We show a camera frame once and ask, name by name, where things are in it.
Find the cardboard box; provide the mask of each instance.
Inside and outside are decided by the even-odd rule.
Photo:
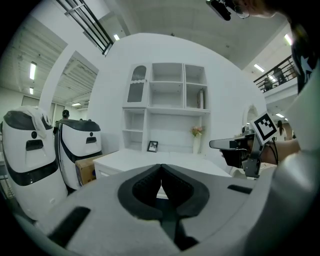
[[[81,187],[96,179],[95,164],[93,160],[104,156],[106,156],[106,154],[75,161],[75,171]]]

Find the white wall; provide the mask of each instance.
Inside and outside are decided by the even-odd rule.
[[[69,110],[69,119],[73,120],[80,120],[81,117],[81,112],[77,110],[77,108],[72,107],[72,106],[65,106],[65,110]]]
[[[199,44],[160,34],[139,33],[117,41],[98,73],[90,97],[88,118],[101,128],[103,152],[119,149],[122,105],[132,64],[185,63],[205,67],[209,86],[210,139],[232,138],[241,132],[244,110],[254,104],[259,114],[266,111],[262,92],[245,74],[227,59]],[[209,149],[211,161],[226,168],[218,150]]]
[[[8,111],[21,107],[23,97],[21,92],[0,87],[0,123]]]
[[[86,0],[85,3],[98,20],[110,12],[104,0]]]
[[[87,118],[88,110],[83,110],[83,111],[79,111],[79,112],[80,112],[80,118],[82,118],[83,120],[89,119],[89,118]]]

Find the balcony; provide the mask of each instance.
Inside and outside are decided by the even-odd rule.
[[[263,93],[266,93],[296,77],[297,74],[294,68],[294,61],[292,56],[289,56],[253,82]]]

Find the white cabinet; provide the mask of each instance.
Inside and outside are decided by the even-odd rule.
[[[151,64],[132,65],[124,92],[124,108],[146,108]]]
[[[124,95],[120,149],[147,152],[149,142],[156,141],[158,153],[192,153],[191,128],[202,126],[205,132],[200,152],[205,154],[211,130],[209,98],[204,67],[133,65]]]

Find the white robot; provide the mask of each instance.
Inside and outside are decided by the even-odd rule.
[[[24,213],[33,220],[45,215],[68,194],[55,155],[52,126],[42,117],[45,138],[31,116],[9,111],[1,126],[8,180]]]
[[[54,147],[65,184],[77,190],[75,162],[102,155],[100,127],[91,120],[62,119],[56,122]]]

